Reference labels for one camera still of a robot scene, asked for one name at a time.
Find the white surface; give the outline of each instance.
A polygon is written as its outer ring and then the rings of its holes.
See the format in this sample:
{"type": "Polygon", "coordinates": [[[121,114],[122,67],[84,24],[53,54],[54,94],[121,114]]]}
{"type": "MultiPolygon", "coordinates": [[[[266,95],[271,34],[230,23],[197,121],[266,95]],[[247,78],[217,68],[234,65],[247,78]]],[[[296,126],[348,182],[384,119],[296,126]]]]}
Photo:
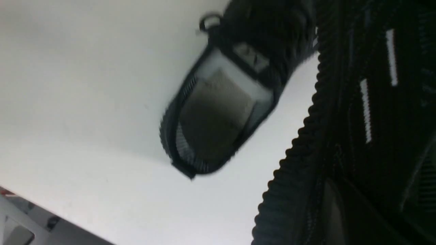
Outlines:
{"type": "Polygon", "coordinates": [[[249,244],[317,61],[221,171],[193,182],[158,128],[225,0],[2,0],[0,186],[119,245],[249,244]]]}

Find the shoe upper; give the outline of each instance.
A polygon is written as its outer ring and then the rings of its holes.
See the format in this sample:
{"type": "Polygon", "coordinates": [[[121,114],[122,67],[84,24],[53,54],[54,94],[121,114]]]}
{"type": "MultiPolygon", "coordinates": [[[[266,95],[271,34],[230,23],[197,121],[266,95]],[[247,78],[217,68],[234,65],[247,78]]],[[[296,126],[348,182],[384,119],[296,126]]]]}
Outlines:
{"type": "Polygon", "coordinates": [[[285,16],[279,23],[265,19],[266,10],[251,10],[201,19],[208,45],[171,103],[171,116],[164,117],[164,148],[191,178],[215,172],[236,153],[274,110],[297,65],[314,52],[313,26],[304,35],[297,28],[294,34],[271,32],[268,26],[282,28],[285,16]]]}

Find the black sneaker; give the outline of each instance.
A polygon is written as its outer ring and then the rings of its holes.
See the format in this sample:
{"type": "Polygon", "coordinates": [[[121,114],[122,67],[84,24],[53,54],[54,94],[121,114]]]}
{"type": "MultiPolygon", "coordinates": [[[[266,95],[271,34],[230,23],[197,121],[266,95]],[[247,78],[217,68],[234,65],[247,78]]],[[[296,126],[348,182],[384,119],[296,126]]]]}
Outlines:
{"type": "Polygon", "coordinates": [[[292,72],[315,52],[313,17],[311,6],[233,0],[223,17],[201,19],[208,45],[160,129],[178,170],[189,178],[217,171],[270,115],[292,72]]]}
{"type": "Polygon", "coordinates": [[[317,92],[252,245],[434,245],[435,1],[317,4],[317,92]]]}

